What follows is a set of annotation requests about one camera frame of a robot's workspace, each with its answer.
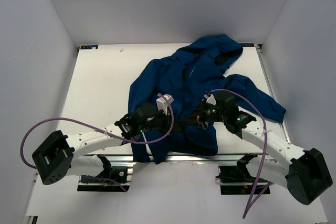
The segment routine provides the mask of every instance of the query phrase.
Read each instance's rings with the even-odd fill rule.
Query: garment logo
[[[191,77],[191,75],[193,74],[194,71],[195,71],[195,68],[193,68],[193,70],[191,70],[191,72],[189,74],[189,78]]]

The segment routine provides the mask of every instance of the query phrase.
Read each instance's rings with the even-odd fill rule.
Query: folded fabric
[[[207,91],[228,89],[247,98],[264,117],[282,122],[286,110],[257,89],[248,77],[239,74],[223,76],[242,52],[240,44],[221,35],[200,38],[169,57],[152,60],[131,85],[129,112],[134,112],[145,102],[156,104],[158,93],[170,94],[174,98],[172,109],[178,122],[196,109]],[[242,108],[253,111],[244,100],[237,97],[236,100]],[[161,131],[146,132],[146,139],[151,141],[163,134]],[[213,123],[206,130],[183,126],[181,131],[149,147],[156,163],[165,160],[170,151],[195,155],[216,155],[218,151]],[[134,161],[150,161],[145,145],[132,144],[132,150]]]

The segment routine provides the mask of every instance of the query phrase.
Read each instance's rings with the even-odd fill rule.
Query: white wall
[[[35,170],[20,160],[25,132],[59,115],[76,49],[50,0],[0,0],[0,211],[1,223],[21,223]],[[55,128],[42,126],[25,154]]]
[[[336,183],[336,0],[287,0],[263,46],[293,143],[316,147]],[[322,197],[336,223],[336,186]]]
[[[264,42],[286,0],[51,0],[76,46],[192,42],[226,33]]]

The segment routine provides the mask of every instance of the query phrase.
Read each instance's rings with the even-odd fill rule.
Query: purple cable
[[[170,109],[170,113],[171,113],[171,117],[172,117],[172,123],[171,123],[170,128],[169,128],[169,130],[167,131],[166,134],[164,134],[163,136],[161,136],[161,137],[158,138],[158,139],[155,139],[155,140],[152,140],[152,141],[149,141],[149,142],[137,142],[137,141],[133,141],[133,140],[125,139],[125,138],[123,138],[123,137],[114,135],[114,134],[112,134],[112,133],[110,133],[110,132],[106,132],[106,134],[108,134],[110,137],[117,138],[117,139],[123,140],[123,141],[128,142],[128,143],[132,143],[132,144],[153,144],[153,143],[156,143],[156,142],[161,141],[161,140],[163,140],[164,138],[166,138],[166,137],[170,134],[170,132],[172,131],[173,126],[174,126],[174,113],[173,113],[173,109],[172,109],[172,106],[170,105],[169,101],[168,101],[162,94],[158,94],[157,96],[158,96],[158,97],[162,97],[162,98],[165,100],[165,102],[168,104],[168,107],[169,107],[169,109]],[[105,134],[105,131],[102,130],[102,129],[100,129],[100,128],[97,128],[97,127],[92,126],[92,125],[90,125],[90,124],[83,123],[83,122],[81,122],[81,121],[78,121],[78,120],[75,120],[75,119],[71,119],[71,118],[49,118],[49,119],[45,119],[45,120],[43,120],[43,121],[41,121],[41,122],[38,122],[37,124],[35,124],[33,127],[31,127],[31,128],[27,131],[27,133],[25,134],[25,136],[24,136],[23,139],[22,139],[21,146],[20,146],[20,156],[21,156],[21,159],[22,159],[23,163],[25,163],[25,164],[26,164],[27,166],[29,166],[30,168],[36,169],[36,166],[30,164],[30,163],[26,160],[26,158],[25,158],[25,156],[24,156],[24,153],[23,153],[23,147],[24,147],[24,145],[25,145],[25,142],[26,142],[26,140],[27,140],[27,137],[28,137],[28,135],[33,131],[33,129],[35,129],[37,126],[40,126],[41,124],[46,123],[46,122],[50,122],[50,121],[69,121],[69,122],[73,122],[73,123],[77,123],[77,124],[86,126],[86,127],[91,128],[91,129],[93,129],[93,130],[95,130],[95,131],[97,131],[97,132],[100,132],[100,133],[102,133],[102,134]]]
[[[245,217],[246,217],[249,209],[252,207],[252,205],[264,193],[264,191],[266,191],[266,189],[270,186],[269,184],[267,184],[265,186],[265,188],[260,192],[260,194],[252,201],[254,192],[256,191],[257,184],[258,184],[258,181],[259,181],[259,178],[260,178],[261,170],[262,170],[263,165],[264,165],[265,156],[266,156],[266,149],[267,149],[267,127],[266,127],[266,120],[262,116],[262,114],[260,113],[260,111],[250,101],[248,101],[242,95],[237,94],[236,92],[233,92],[233,91],[227,90],[227,89],[214,89],[211,92],[216,92],[216,91],[228,91],[228,92],[230,92],[230,93],[232,93],[232,94],[234,94],[234,95],[242,98],[244,101],[246,101],[257,112],[257,114],[260,116],[260,118],[261,118],[261,120],[263,122],[263,125],[264,125],[264,131],[265,131],[264,137],[265,137],[265,141],[264,141],[264,148],[262,149],[263,153],[261,155],[261,160],[260,160],[260,165],[259,165],[259,168],[258,168],[257,176],[256,176],[256,179],[254,180],[252,191],[251,191],[250,196],[249,196],[249,198],[247,200],[247,204],[246,204],[246,207],[245,207],[245,210],[244,210],[243,219],[245,219]]]
[[[99,177],[93,177],[93,176],[89,176],[89,175],[82,175],[82,177],[84,177],[84,178],[91,178],[91,179],[97,179],[97,180],[111,181],[112,183],[115,183],[116,185],[118,185],[124,192],[127,192],[127,190],[122,185],[120,185],[120,183],[116,182],[112,178],[99,178]]]

